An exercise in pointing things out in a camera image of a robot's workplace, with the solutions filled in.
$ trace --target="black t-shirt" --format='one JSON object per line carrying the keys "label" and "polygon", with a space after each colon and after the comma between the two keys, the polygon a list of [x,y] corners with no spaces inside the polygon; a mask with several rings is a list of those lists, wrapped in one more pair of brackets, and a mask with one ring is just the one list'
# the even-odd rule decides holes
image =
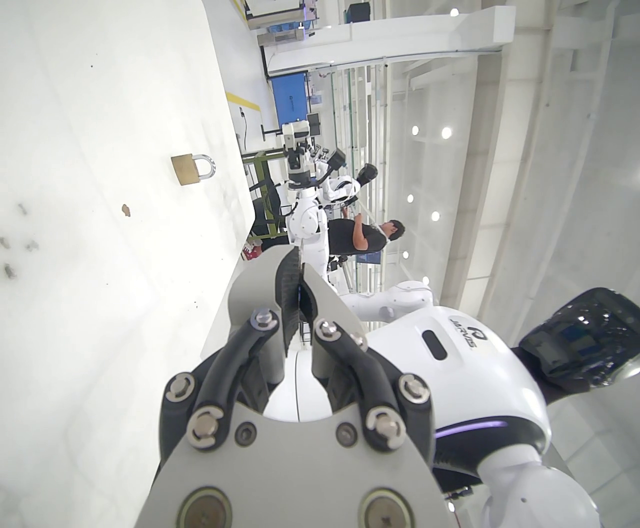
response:
{"label": "black t-shirt", "polygon": [[332,255],[357,255],[359,253],[376,253],[387,245],[385,237],[377,228],[362,224],[362,234],[369,244],[365,251],[358,251],[353,245],[353,230],[356,223],[347,218],[329,220],[329,253]]}

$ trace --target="yellow floor line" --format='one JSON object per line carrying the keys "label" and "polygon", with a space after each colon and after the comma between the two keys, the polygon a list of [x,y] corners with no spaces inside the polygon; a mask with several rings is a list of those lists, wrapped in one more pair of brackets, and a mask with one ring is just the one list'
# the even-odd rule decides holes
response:
{"label": "yellow floor line", "polygon": [[242,15],[242,18],[246,21],[246,14],[244,13],[244,9],[240,7],[238,0],[233,0],[233,2],[236,5],[236,9],[238,10],[238,12]]}
{"label": "yellow floor line", "polygon": [[251,110],[256,110],[256,112],[262,112],[260,110],[260,107],[256,103],[247,101],[246,99],[243,99],[242,97],[231,92],[226,92],[226,94],[227,94],[227,101],[238,104],[243,108],[250,108]]}

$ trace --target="jarvis logo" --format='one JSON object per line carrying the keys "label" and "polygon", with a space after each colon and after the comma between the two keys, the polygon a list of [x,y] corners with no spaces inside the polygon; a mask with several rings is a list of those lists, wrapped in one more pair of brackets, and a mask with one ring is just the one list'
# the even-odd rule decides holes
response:
{"label": "jarvis logo", "polygon": [[465,338],[465,341],[469,345],[470,348],[476,348],[477,344],[475,342],[476,339],[480,339],[482,341],[487,340],[487,336],[484,334],[482,330],[476,328],[475,326],[464,326],[461,322],[456,321],[455,319],[449,319],[453,326],[456,327],[462,337]]}

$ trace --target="blue cabinet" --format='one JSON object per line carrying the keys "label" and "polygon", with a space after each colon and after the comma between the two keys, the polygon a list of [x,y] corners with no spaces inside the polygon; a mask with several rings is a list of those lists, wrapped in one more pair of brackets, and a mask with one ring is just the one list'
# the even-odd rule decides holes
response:
{"label": "blue cabinet", "polygon": [[279,127],[284,123],[307,118],[305,75],[301,73],[271,78]]}

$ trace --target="purple light strip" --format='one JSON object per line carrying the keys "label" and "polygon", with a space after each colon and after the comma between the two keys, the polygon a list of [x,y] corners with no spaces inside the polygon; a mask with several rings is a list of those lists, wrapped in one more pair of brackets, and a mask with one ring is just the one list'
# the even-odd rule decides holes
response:
{"label": "purple light strip", "polygon": [[501,420],[495,420],[493,422],[478,422],[477,424],[469,424],[466,426],[452,427],[451,429],[445,429],[444,431],[436,432],[436,438],[442,438],[443,436],[457,435],[458,433],[465,433],[467,431],[475,431],[477,429],[488,429],[491,427],[506,427],[507,422]]}

